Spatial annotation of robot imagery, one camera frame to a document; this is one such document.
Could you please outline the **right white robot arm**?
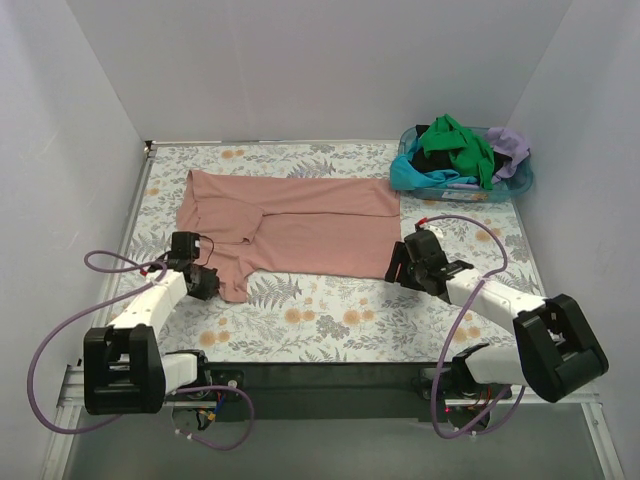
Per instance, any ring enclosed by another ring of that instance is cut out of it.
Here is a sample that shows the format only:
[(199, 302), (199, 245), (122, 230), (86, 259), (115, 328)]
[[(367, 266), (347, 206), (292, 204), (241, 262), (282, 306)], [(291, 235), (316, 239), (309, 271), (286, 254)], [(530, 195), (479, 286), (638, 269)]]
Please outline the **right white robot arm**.
[(513, 335), (512, 347), (481, 343), (456, 354), (437, 378), (441, 388), (473, 393), (489, 384), (519, 385), (555, 403), (609, 370), (603, 348), (572, 297), (544, 298), (486, 279), (470, 263), (449, 261), (429, 230), (395, 244), (385, 279), (467, 306)]

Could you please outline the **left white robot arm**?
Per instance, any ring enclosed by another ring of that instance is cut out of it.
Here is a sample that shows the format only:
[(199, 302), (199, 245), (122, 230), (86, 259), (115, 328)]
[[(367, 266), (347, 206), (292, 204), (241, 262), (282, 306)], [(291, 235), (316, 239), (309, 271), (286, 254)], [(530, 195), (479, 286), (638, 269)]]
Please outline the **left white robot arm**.
[(199, 262), (201, 242), (188, 231), (171, 236), (170, 249), (147, 266), (130, 264), (144, 278), (144, 289), (109, 324), (90, 329), (83, 340), (84, 403), (92, 415), (156, 413), (181, 388), (212, 384), (201, 350), (162, 354), (158, 336), (185, 298), (208, 301), (219, 290), (218, 271)]

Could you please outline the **pink printed t shirt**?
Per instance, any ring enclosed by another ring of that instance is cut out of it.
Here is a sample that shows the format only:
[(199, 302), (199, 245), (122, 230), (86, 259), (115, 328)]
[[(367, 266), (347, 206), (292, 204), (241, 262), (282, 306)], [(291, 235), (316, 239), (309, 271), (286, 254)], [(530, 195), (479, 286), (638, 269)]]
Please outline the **pink printed t shirt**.
[(220, 297), (244, 303), (258, 270), (383, 278), (401, 239), (400, 198), (384, 179), (192, 170), (176, 224), (211, 240), (201, 258), (217, 272)]

